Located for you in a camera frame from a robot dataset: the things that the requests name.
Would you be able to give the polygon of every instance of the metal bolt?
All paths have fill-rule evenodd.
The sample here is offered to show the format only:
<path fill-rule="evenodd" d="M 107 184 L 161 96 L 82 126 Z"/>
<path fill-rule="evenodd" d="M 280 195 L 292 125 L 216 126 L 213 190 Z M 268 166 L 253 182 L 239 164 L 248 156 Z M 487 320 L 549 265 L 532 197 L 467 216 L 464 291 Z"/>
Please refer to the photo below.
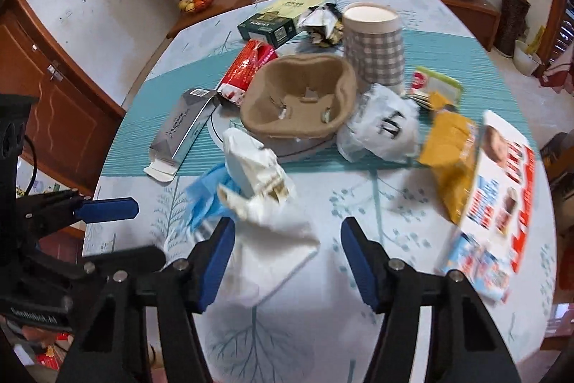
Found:
<path fill-rule="evenodd" d="M 124 282 L 127 280 L 127 273 L 124 270 L 118 270 L 112 277 L 115 282 Z"/>
<path fill-rule="evenodd" d="M 173 267 L 177 270 L 177 271 L 183 271 L 184 269 L 186 269 L 189 266 L 189 262 L 184 259 L 184 258 L 180 258 L 178 260 L 175 260 L 173 262 Z"/>
<path fill-rule="evenodd" d="M 462 274 L 458 270 L 452 270 L 448 275 L 449 275 L 450 279 L 452 279 L 454 282 L 464 281 L 464 274 Z"/>
<path fill-rule="evenodd" d="M 84 271 L 88 274 L 92 274 L 94 271 L 96 271 L 96 265 L 94 265 L 92 262 L 87 262 L 84 264 Z"/>
<path fill-rule="evenodd" d="M 400 258 L 391 258 L 389 260 L 389 266 L 395 271 L 401 271 L 405 267 L 405 262 Z"/>
<path fill-rule="evenodd" d="M 72 309 L 73 305 L 74 305 L 74 302 L 72 300 L 72 297 L 70 297 L 70 296 L 62 297 L 62 308 L 66 312 L 69 312 Z"/>

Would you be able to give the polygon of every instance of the gray checkered container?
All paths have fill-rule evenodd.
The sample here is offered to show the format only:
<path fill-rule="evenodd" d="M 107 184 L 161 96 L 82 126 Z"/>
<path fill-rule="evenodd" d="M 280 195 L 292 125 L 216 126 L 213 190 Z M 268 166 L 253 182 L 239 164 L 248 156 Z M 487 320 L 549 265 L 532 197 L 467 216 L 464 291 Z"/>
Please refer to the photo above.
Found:
<path fill-rule="evenodd" d="M 354 3 L 343 11 L 343 24 L 345 57 L 358 78 L 402 93 L 405 45 L 397 12 L 379 4 Z"/>

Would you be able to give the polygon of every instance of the blue gripper pad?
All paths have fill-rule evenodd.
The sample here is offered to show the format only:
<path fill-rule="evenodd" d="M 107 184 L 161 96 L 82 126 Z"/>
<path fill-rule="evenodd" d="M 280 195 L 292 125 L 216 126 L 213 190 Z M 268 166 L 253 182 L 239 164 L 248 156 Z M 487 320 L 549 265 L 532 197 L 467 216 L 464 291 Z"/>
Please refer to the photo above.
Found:
<path fill-rule="evenodd" d="M 222 225 L 222 232 L 217 233 L 219 239 L 213 239 L 216 235 L 217 228 Z M 216 241 L 213 247 L 213 253 L 209 258 L 205 271 L 200 279 L 201 295 L 197 306 L 201 312 L 204 312 L 209 305 L 213 303 L 217 296 L 217 291 L 223 279 L 223 273 L 229 262 L 233 245 L 235 244 L 235 223 L 231 218 L 222 218 L 217 225 L 216 231 L 213 232 L 211 240 Z"/>
<path fill-rule="evenodd" d="M 345 218 L 341 224 L 341 244 L 359 288 L 361 299 L 377 313 L 379 305 L 377 279 L 368 263 L 364 248 L 368 240 L 355 218 Z"/>
<path fill-rule="evenodd" d="M 127 197 L 85 201 L 80 208 L 74 211 L 74 216 L 86 224 L 90 224 L 133 219 L 139 212 L 140 207 L 136 200 Z"/>

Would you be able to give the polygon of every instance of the dark green box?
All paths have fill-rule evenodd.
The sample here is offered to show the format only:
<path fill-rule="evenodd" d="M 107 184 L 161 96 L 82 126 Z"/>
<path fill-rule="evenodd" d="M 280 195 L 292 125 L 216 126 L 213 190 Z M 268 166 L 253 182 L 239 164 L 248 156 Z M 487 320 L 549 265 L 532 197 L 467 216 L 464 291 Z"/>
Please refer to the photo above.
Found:
<path fill-rule="evenodd" d="M 273 12 L 255 14 L 237 25 L 237 29 L 244 40 L 258 39 L 272 45 L 275 49 L 297 34 L 292 19 L 277 17 Z"/>

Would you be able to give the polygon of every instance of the tall woven basket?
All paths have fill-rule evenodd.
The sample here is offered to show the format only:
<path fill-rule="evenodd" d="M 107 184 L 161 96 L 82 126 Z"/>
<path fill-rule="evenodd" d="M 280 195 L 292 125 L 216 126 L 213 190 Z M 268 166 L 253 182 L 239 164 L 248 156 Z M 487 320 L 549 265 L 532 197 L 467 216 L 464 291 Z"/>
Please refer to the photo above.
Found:
<path fill-rule="evenodd" d="M 514 55 L 514 42 L 521 33 L 530 4 L 524 0 L 502 0 L 500 23 L 494 46 L 507 57 Z"/>

